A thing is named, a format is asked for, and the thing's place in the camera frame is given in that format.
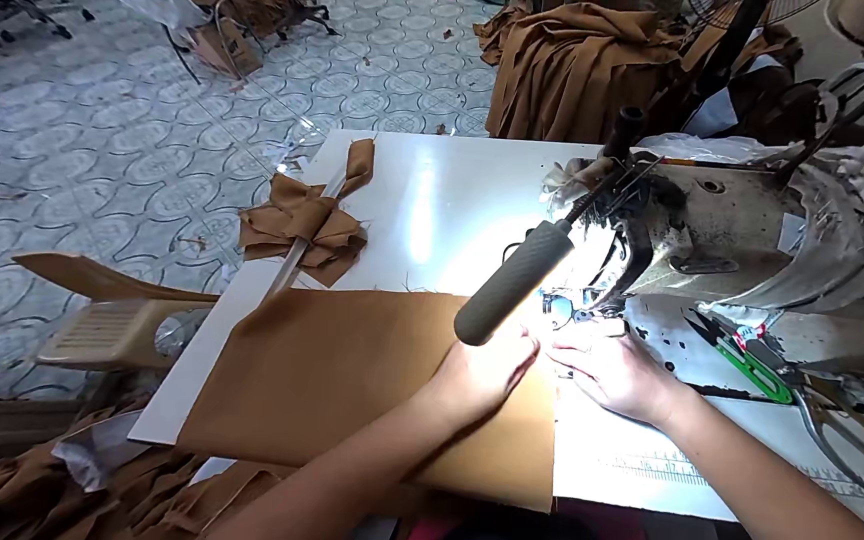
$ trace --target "hand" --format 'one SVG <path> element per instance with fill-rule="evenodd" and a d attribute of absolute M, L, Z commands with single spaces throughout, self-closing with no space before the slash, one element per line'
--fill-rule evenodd
<path fill-rule="evenodd" d="M 539 353 L 539 341 L 524 326 L 503 327 L 481 347 L 460 341 L 414 396 L 456 431 L 497 410 Z"/>
<path fill-rule="evenodd" d="M 692 391 L 629 336 L 598 337 L 582 325 L 565 330 L 546 355 L 575 370 L 576 385 L 610 411 L 658 426 L 679 397 Z"/>

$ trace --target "fabric bundle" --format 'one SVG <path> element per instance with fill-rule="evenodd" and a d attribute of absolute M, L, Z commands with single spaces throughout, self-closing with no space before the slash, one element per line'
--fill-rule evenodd
<path fill-rule="evenodd" d="M 114 412 L 110 408 L 86 416 L 69 433 L 110 418 Z M 161 538 L 143 534 L 160 521 L 162 513 L 157 509 L 168 508 L 172 497 L 206 460 L 179 450 L 148 448 L 113 472 L 105 489 L 86 493 L 65 463 L 52 455 L 55 444 L 52 441 L 18 457 L 0 459 L 0 538 Z"/>
<path fill-rule="evenodd" d="M 497 138 L 605 142 L 618 111 L 648 109 L 676 62 L 654 11 L 568 4 L 515 22 L 504 41 L 486 129 Z"/>
<path fill-rule="evenodd" d="M 336 205 L 373 177 L 376 144 L 370 138 L 348 147 L 345 183 L 338 198 L 323 197 L 324 185 L 306 185 L 276 173 L 269 202 L 239 212 L 239 245 L 245 260 L 285 255 L 296 238 L 309 242 L 298 266 L 314 280 L 332 287 L 355 263 L 366 244 L 365 230 Z"/>
<path fill-rule="evenodd" d="M 485 24 L 472 24 L 472 31 L 478 37 L 479 48 L 482 49 L 482 62 L 489 66 L 498 64 L 512 25 L 530 13 L 532 11 L 525 0 L 511 0 Z"/>

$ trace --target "fabric scrap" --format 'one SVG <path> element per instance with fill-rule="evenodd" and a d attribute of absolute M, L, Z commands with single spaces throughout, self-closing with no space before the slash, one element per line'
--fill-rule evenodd
<path fill-rule="evenodd" d="M 245 260 L 284 256 L 296 238 L 310 243 L 298 266 L 314 280 L 332 287 L 355 264 L 366 237 L 362 225 L 336 207 L 373 177 L 376 144 L 370 138 L 348 147 L 345 183 L 337 199 L 323 197 L 324 185 L 275 173 L 269 202 L 239 212 L 239 245 Z"/>
<path fill-rule="evenodd" d="M 466 300 L 308 289 L 266 298 L 235 325 L 176 448 L 305 465 L 432 377 L 455 342 L 452 322 Z M 554 383 L 547 367 L 536 363 L 494 417 L 431 460 L 415 481 L 548 511 Z"/>
<path fill-rule="evenodd" d="M 566 4 L 514 22 L 486 129 L 496 138 L 601 143 L 619 109 L 647 109 L 679 59 L 654 11 Z"/>

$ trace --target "white fabric scrap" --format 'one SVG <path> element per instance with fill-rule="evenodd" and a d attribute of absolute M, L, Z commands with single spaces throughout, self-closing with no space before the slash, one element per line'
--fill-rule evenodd
<path fill-rule="evenodd" d="M 118 414 L 62 437 L 52 456 L 65 462 L 72 480 L 85 493 L 104 489 L 111 473 L 150 448 L 126 438 L 141 413 Z"/>

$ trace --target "chair leg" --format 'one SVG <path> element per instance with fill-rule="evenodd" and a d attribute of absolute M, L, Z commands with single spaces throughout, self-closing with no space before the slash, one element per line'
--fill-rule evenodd
<path fill-rule="evenodd" d="M 328 34 L 329 34 L 330 36 L 340 36 L 340 33 L 339 33 L 338 31 L 336 31 L 334 28 L 332 28 L 332 27 L 329 25 L 329 23 L 327 23 L 326 21 L 322 20 L 322 18 L 319 17 L 318 15 L 309 15 L 308 19 L 309 19 L 310 21 L 317 22 L 318 24 L 324 26 L 324 27 L 325 27 L 325 31 L 328 32 Z"/>

